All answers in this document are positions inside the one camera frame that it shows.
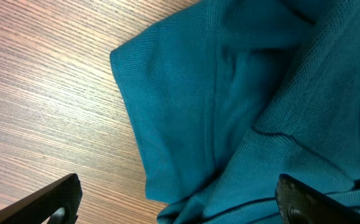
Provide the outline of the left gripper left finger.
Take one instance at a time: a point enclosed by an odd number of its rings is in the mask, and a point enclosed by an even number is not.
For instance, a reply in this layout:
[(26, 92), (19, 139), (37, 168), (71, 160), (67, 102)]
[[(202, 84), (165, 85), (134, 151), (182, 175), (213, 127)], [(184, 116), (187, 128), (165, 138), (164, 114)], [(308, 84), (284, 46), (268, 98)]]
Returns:
[(78, 175), (68, 174), (0, 210), (0, 224), (75, 223), (81, 198)]

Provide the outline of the blue t-shirt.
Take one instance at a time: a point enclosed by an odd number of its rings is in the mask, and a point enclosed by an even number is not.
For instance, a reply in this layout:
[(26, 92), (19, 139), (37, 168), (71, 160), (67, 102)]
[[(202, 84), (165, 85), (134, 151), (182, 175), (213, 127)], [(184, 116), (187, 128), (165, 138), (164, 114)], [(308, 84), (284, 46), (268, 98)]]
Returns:
[(200, 1), (110, 61), (159, 223), (280, 223), (280, 174), (360, 212), (360, 0)]

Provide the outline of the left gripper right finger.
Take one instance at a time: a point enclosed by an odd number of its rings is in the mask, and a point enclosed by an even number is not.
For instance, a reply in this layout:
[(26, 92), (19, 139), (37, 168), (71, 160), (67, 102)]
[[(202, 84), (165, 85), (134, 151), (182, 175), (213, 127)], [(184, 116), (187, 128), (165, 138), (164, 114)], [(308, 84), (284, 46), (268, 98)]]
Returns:
[(284, 224), (360, 224), (360, 213), (287, 174), (279, 175), (275, 200)]

